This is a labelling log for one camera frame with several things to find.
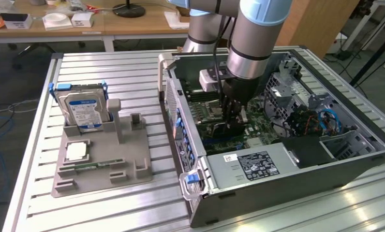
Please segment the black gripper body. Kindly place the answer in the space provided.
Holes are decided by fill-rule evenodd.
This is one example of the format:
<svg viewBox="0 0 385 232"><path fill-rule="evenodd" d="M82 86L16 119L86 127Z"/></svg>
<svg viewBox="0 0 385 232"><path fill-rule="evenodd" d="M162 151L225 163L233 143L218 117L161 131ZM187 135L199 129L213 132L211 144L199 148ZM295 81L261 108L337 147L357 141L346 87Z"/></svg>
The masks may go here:
<svg viewBox="0 0 385 232"><path fill-rule="evenodd" d="M246 106L249 101L255 95L255 91L259 85L259 78L255 79L242 79L230 78L225 80L223 83L223 100L222 106L227 107L230 103Z"/></svg>

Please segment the graphics card with black heatsink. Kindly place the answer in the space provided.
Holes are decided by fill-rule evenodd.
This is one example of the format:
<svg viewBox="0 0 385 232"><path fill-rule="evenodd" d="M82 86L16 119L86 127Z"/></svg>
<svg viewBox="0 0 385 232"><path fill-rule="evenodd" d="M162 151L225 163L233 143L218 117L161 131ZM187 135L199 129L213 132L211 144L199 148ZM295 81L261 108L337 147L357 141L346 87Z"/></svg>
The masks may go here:
<svg viewBox="0 0 385 232"><path fill-rule="evenodd" d="M205 145L226 142L245 135L245 125L235 122L201 124L197 128Z"/></svg>

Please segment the CPU socket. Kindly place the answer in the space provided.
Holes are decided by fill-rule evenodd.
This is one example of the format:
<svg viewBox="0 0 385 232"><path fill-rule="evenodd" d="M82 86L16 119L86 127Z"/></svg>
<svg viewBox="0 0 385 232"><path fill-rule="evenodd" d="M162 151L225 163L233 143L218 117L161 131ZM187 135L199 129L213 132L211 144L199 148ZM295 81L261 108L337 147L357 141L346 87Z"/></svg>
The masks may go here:
<svg viewBox="0 0 385 232"><path fill-rule="evenodd" d="M214 117L222 116L222 108L219 105L219 100L206 102L205 106L211 116Z"/></svg>

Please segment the black RAM stick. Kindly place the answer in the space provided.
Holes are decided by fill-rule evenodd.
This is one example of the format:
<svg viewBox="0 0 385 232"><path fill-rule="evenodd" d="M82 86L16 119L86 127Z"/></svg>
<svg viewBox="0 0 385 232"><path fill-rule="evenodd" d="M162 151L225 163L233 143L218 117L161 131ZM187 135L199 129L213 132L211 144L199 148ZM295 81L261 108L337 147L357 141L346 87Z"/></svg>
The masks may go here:
<svg viewBox="0 0 385 232"><path fill-rule="evenodd" d="M223 118L221 117L215 117L215 118L201 118L198 121L197 121L197 125L205 125L205 124L214 124L214 123L221 123L223 122Z"/></svg>

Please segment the green motherboard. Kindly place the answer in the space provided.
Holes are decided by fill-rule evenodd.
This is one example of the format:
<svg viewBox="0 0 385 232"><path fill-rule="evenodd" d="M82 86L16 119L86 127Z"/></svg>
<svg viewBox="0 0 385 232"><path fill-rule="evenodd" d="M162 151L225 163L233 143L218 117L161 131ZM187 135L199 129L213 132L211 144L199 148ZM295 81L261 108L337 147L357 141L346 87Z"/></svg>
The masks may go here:
<svg viewBox="0 0 385 232"><path fill-rule="evenodd" d="M209 114L205 103L218 100L218 93L205 92L199 87L199 84L194 84L191 81L182 81L181 84L186 93L195 124L201 118L215 118ZM262 96L259 94L250 100L246 113L249 122L245 125L245 135L226 142L203 144L209 155L281 142L279 135L271 126L271 121L265 115Z"/></svg>

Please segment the metal disk bay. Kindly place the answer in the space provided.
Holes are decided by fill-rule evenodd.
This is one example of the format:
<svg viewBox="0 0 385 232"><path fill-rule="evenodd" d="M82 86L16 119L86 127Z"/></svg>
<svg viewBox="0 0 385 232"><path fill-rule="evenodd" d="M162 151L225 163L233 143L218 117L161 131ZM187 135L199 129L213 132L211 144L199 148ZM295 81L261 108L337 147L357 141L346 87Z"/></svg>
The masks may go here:
<svg viewBox="0 0 385 232"><path fill-rule="evenodd" d="M274 72L265 88L267 96L266 110L269 116L279 116L286 120L290 113L301 106L307 106L310 92L290 75Z"/></svg>

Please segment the grey power supply unit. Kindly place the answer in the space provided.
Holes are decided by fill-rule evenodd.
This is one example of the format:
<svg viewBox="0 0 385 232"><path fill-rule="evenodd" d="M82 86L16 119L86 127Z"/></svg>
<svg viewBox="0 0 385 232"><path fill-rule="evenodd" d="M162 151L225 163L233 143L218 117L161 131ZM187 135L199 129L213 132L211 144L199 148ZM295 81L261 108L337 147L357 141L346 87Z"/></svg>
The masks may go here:
<svg viewBox="0 0 385 232"><path fill-rule="evenodd" d="M299 170L282 143L207 156L219 189L257 184Z"/></svg>

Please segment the blue case latch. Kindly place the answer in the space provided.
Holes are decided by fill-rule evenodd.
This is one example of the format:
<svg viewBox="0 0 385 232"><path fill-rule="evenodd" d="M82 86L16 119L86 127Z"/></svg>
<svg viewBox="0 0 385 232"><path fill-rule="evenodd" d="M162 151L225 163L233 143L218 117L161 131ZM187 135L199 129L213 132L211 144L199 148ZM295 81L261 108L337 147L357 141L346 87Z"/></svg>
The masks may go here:
<svg viewBox="0 0 385 232"><path fill-rule="evenodd" d="M194 184L194 183L199 183L201 180L202 180L202 179L201 179L198 173L189 174L189 175L185 177L185 182L186 182L187 185Z"/></svg>

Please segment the black open PC case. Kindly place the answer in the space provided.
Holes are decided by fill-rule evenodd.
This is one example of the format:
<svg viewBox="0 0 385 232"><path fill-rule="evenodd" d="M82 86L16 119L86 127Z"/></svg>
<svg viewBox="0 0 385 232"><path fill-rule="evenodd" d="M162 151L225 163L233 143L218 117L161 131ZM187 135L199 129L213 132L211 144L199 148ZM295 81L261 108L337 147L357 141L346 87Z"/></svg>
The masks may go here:
<svg viewBox="0 0 385 232"><path fill-rule="evenodd" d="M227 52L165 52L158 57L159 103L175 161L178 182L194 228L222 221L313 194L341 189L369 169L385 163L385 115L325 62L305 48L278 47L267 62L255 95L263 112L299 170L277 179L219 189L209 169L210 156L193 120L182 81L199 84L199 71ZM286 120L269 116L265 88L275 72L290 75L310 92ZM199 183L185 177L198 173Z"/></svg>

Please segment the grey parts rack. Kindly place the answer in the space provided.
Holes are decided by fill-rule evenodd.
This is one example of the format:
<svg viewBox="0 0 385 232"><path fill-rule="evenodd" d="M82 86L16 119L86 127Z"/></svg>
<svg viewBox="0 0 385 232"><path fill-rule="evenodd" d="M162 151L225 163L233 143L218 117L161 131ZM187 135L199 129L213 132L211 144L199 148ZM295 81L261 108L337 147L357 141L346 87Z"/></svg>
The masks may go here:
<svg viewBox="0 0 385 232"><path fill-rule="evenodd" d="M107 100L113 120L99 131L82 133L78 126L63 126L51 196L75 194L139 184L153 180L153 164L149 149L146 119L141 113L119 116L121 101ZM83 160L67 161L67 146L87 144ZM79 164L114 161L110 167L75 170Z"/></svg>

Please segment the white paper stack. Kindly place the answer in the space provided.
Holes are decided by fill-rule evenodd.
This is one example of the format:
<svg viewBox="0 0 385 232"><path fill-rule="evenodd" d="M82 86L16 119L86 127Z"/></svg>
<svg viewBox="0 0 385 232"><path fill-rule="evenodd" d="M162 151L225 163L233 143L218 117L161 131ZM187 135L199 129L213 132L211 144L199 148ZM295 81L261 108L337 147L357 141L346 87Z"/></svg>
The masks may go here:
<svg viewBox="0 0 385 232"><path fill-rule="evenodd" d="M189 29L189 22L181 22L175 12L165 12L165 17L171 29Z"/></svg>

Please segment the white container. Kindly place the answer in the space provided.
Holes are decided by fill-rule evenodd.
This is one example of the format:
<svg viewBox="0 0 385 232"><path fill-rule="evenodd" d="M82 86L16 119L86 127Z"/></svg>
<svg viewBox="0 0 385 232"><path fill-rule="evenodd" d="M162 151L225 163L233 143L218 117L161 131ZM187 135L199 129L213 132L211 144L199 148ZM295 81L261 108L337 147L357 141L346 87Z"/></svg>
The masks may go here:
<svg viewBox="0 0 385 232"><path fill-rule="evenodd" d="M346 40L348 40L348 37L340 32L334 41L333 41L332 46L329 47L326 54L338 53Z"/></svg>

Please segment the black tripod pole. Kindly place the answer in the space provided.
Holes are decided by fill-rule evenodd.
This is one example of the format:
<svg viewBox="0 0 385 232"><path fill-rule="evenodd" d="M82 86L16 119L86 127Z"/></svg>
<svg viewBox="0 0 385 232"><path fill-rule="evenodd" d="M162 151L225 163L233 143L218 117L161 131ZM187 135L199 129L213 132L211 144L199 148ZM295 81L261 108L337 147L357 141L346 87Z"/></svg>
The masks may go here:
<svg viewBox="0 0 385 232"><path fill-rule="evenodd" d="M376 51L374 55L370 57L369 61L366 62L366 64L364 65L364 67L361 68L361 70L358 71L357 75L354 76L353 80L350 81L350 85L354 86L360 86L360 84L357 84L357 82L360 81L360 79L362 78L362 76L365 75L365 73L368 72L368 70L370 69L370 67L373 66L373 64L376 63L376 61L380 59L381 55L385 52L385 42L381 45L380 49Z"/></svg>

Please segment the wooden cabinet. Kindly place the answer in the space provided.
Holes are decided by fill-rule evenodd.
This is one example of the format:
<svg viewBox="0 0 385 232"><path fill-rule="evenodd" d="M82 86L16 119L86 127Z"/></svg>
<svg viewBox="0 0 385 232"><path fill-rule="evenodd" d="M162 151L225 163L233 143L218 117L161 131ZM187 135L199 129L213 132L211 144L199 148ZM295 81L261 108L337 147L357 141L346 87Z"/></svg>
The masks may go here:
<svg viewBox="0 0 385 232"><path fill-rule="evenodd" d="M303 45L322 58L360 0L293 0L277 46Z"/></svg>

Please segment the wooden desk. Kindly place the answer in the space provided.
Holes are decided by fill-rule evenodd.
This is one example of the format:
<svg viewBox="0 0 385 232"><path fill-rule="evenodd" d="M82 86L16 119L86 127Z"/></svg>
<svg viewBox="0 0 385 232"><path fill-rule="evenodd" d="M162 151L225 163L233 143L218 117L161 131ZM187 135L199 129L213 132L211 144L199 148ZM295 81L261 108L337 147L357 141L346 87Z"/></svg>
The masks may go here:
<svg viewBox="0 0 385 232"><path fill-rule="evenodd" d="M0 29L0 44L102 41L104 51L113 52L114 41L123 39L167 39L186 38L187 29L173 29L169 26L165 12L175 10L167 0L131 0L146 8L146 15L138 18L123 18L110 11L95 14L94 26L68 28L54 31L44 29L43 21L34 20L30 29Z"/></svg>

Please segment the hard disk in blue caddy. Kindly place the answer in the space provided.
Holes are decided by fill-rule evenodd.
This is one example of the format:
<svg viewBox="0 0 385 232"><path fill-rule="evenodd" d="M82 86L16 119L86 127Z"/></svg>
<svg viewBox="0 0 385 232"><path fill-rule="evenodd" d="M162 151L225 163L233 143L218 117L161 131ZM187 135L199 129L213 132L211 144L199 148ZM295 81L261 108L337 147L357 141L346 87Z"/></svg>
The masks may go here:
<svg viewBox="0 0 385 232"><path fill-rule="evenodd" d="M78 126L80 132L102 129L103 123L111 121L107 110L107 83L74 85L48 84L48 92L59 105L67 126Z"/></svg>

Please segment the green RAM stick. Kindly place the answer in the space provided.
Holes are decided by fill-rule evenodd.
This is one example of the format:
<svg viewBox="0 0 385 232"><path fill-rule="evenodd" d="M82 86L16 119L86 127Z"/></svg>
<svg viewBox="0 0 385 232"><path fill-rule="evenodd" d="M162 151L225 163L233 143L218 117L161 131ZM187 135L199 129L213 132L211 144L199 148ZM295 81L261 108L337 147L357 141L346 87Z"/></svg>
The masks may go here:
<svg viewBox="0 0 385 232"><path fill-rule="evenodd" d="M91 170L91 169L99 169L104 167L110 167L114 161L104 161L104 162L94 162L87 164L79 164L74 167L75 170Z"/></svg>

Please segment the black lamp base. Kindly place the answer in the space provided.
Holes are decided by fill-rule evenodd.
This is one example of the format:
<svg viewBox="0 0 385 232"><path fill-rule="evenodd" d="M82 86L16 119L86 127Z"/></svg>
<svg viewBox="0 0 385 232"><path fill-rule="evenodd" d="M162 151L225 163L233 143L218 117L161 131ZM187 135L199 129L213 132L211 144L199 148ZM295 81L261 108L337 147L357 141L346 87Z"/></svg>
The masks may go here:
<svg viewBox="0 0 385 232"><path fill-rule="evenodd" d="M143 6L131 3L131 0L126 0L126 3L114 6L113 13L125 18L137 18L146 14L146 9Z"/></svg>

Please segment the silver CPU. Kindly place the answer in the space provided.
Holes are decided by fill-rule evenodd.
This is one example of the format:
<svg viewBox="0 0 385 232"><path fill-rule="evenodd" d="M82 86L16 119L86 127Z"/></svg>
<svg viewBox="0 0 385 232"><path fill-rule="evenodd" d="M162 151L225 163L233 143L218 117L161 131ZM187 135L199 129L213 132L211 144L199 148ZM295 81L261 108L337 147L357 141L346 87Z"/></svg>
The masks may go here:
<svg viewBox="0 0 385 232"><path fill-rule="evenodd" d="M71 143L67 146L66 160L83 160L87 155L87 144L84 142Z"/></svg>

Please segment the plain white box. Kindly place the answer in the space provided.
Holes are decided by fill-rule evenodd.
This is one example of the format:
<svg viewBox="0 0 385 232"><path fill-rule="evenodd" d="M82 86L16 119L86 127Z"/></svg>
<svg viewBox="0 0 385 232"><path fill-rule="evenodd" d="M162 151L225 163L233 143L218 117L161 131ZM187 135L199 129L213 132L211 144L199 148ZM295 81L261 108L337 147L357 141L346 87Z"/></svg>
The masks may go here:
<svg viewBox="0 0 385 232"><path fill-rule="evenodd" d="M94 13L75 13L71 18L72 26L79 28L91 28L94 25Z"/></svg>

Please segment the white box with round hole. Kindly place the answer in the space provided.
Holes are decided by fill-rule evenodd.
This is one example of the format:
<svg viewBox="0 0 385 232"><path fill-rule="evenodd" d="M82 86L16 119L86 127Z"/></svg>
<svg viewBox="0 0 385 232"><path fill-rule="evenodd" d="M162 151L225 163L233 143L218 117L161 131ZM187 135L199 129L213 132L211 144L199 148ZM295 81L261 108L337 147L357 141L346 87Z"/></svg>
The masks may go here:
<svg viewBox="0 0 385 232"><path fill-rule="evenodd" d="M43 18L46 31L72 28L72 23L67 15L60 13L47 14Z"/></svg>

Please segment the black chair base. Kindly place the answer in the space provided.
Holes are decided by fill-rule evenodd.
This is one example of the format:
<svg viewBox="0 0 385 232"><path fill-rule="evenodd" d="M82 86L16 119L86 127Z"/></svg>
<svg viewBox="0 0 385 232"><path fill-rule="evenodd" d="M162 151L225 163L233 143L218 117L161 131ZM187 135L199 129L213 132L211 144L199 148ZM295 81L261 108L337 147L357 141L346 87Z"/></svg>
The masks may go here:
<svg viewBox="0 0 385 232"><path fill-rule="evenodd" d="M12 69L20 70L22 64L20 60L24 56L27 56L32 51L35 51L38 48L44 48L50 53L55 53L55 50L47 43L32 43L30 44L12 58Z"/></svg>

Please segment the white box with black top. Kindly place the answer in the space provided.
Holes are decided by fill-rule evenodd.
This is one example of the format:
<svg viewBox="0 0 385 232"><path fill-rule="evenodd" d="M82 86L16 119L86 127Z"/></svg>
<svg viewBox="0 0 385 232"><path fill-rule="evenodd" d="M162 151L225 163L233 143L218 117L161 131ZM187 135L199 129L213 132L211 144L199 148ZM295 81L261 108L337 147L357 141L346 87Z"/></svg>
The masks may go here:
<svg viewBox="0 0 385 232"><path fill-rule="evenodd" d="M32 25L32 16L30 14L2 13L2 19L8 29L30 29Z"/></svg>

